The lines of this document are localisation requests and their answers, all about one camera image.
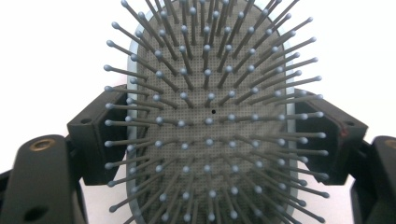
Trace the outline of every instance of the black holder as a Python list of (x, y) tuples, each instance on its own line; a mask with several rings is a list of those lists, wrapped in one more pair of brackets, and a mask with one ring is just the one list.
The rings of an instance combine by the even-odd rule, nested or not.
[[(70, 135), (47, 135), (24, 144), (12, 171), (0, 175), (0, 224), (87, 223), (79, 180), (86, 185), (104, 185), (118, 167), (124, 147), (105, 147), (106, 140), (126, 139), (125, 127), (107, 127), (106, 119), (123, 120), (126, 110), (107, 110), (106, 103), (124, 105), (126, 93), (104, 92), (68, 124)], [(324, 118), (296, 121), (296, 132), (325, 132), (324, 139), (310, 139), (303, 146), (329, 151), (325, 159), (309, 157), (309, 170), (329, 174), (325, 185), (344, 185), (347, 176), (356, 179), (351, 189), (356, 224), (396, 223), (396, 138), (377, 137), (363, 141), (367, 126), (324, 100), (297, 103), (296, 113), (324, 113)]]

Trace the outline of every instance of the brush head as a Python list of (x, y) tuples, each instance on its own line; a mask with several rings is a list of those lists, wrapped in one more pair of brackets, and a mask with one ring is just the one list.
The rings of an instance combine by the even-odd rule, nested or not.
[[(289, 202), (295, 199), (297, 187), (289, 183), (300, 186), (306, 182), (296, 180), (296, 173), (288, 169), (296, 167), (296, 157), (270, 152), (307, 143), (308, 138), (287, 133), (293, 131), (294, 119), (309, 117), (288, 117), (292, 113), (288, 100), (300, 95), (293, 88), (277, 88), (287, 84), (290, 65), (284, 56), (270, 56), (284, 50), (282, 44), (275, 43), (283, 43), (296, 32), (282, 36), (268, 28), (273, 25), (268, 19), (253, 27), (257, 18), (267, 17), (280, 1), (265, 10), (253, 3), (200, 1), (190, 7), (189, 1), (165, 1), (166, 7), (159, 13), (163, 22), (153, 18), (141, 24), (144, 30), (135, 32), (154, 47), (147, 50), (140, 46), (130, 56), (129, 66), (130, 71), (148, 77), (129, 78), (130, 89), (149, 97), (130, 94), (127, 104), (149, 110), (129, 111), (125, 121), (134, 124), (129, 140), (123, 142), (128, 146), (128, 160), (133, 161), (125, 162), (132, 179), (128, 195), (146, 190), (144, 197), (136, 196), (130, 202), (138, 223), (159, 219), (174, 223), (279, 222), (292, 218)], [(176, 23), (175, 16), (183, 17), (183, 22)], [(142, 13), (138, 18), (146, 20)], [(224, 35), (214, 35), (218, 29)], [(152, 37), (151, 30), (159, 33), (166, 47)], [(179, 57), (172, 52), (177, 49)], [(240, 53), (231, 57), (233, 49)], [(299, 56), (296, 52), (290, 57)], [(271, 66), (274, 68), (261, 74)], [(251, 86), (258, 78), (274, 84)], [(305, 157), (299, 160), (307, 162)]]

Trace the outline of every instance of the ball-tipped bristle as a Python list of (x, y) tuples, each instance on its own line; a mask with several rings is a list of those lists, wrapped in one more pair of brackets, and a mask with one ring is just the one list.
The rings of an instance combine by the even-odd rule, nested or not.
[(294, 103), (322, 98), (294, 91), (295, 86), (321, 77), (292, 81), (302, 74), (293, 69), (318, 59), (290, 63), (300, 57), (295, 50), (316, 39), (284, 47), (312, 19), (279, 32), (298, 1), (277, 16), (273, 11), (282, 5), (280, 0), (262, 9), (254, 6), (254, 0), (237, 4), (235, 0), (166, 0), (162, 5), (155, 1), (155, 6), (146, 2), (152, 18), (121, 2), (144, 29), (131, 35), (112, 23), (132, 38), (138, 50), (131, 52), (107, 41), (130, 56), (133, 70), (104, 67), (128, 75), (129, 89), (134, 88), (126, 91), (127, 105), (106, 105), (129, 110), (127, 119), (105, 123), (130, 127), (129, 139), (110, 139), (105, 145), (127, 146), (128, 159), (107, 163), (106, 168), (128, 166), (128, 177), (108, 185), (132, 180), (129, 198), (122, 202), (134, 202), (131, 220), (299, 223), (289, 214), (294, 207), (324, 221), (304, 210), (305, 201), (293, 194), (298, 189), (329, 197), (297, 178), (298, 173), (329, 178), (296, 165), (309, 162), (308, 156), (328, 155), (324, 150), (295, 147), (326, 137), (293, 132), (295, 120), (323, 117), (320, 111), (292, 113)]

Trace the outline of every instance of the brass insert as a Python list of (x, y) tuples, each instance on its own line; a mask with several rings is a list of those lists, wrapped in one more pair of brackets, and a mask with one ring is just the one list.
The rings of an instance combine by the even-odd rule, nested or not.
[(42, 151), (42, 150), (52, 147), (53, 145), (55, 145), (55, 140), (53, 140), (51, 138), (45, 138), (45, 139), (36, 141), (32, 145), (30, 145), (30, 150)]
[(385, 141), (385, 144), (387, 144), (388, 147), (393, 147), (396, 149), (396, 140), (387, 140)]

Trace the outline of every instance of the white surface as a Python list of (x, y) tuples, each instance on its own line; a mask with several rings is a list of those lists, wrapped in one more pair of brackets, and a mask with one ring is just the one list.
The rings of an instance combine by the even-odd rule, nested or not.
[[(129, 2), (136, 10), (147, 11), (143, 0)], [(304, 89), (322, 93), (326, 100), (368, 124), (366, 140), (370, 142), (377, 135), (396, 135), (392, 9), (391, 1), (304, 0), (287, 22), (293, 27), (308, 16), (314, 17), (314, 22), (292, 39), (296, 44), (311, 35), (318, 38), (300, 52), (302, 59), (319, 57), (319, 63), (303, 69), (305, 77), (321, 75), (323, 80)], [(105, 63), (126, 68), (125, 55), (106, 45), (112, 39), (129, 46), (130, 40), (111, 27), (112, 21), (130, 32), (136, 27), (120, 1), (0, 1), (0, 172), (12, 167), (21, 144), (44, 134), (66, 135), (66, 123), (105, 85), (125, 82), (124, 76), (103, 70)], [(318, 188), (330, 192), (331, 198), (302, 195), (308, 208), (327, 223), (352, 223), (349, 186)], [(125, 197), (123, 194), (123, 186), (86, 188), (91, 223), (126, 220), (126, 207), (115, 214), (107, 212)], [(296, 217), (314, 223), (309, 217)]]

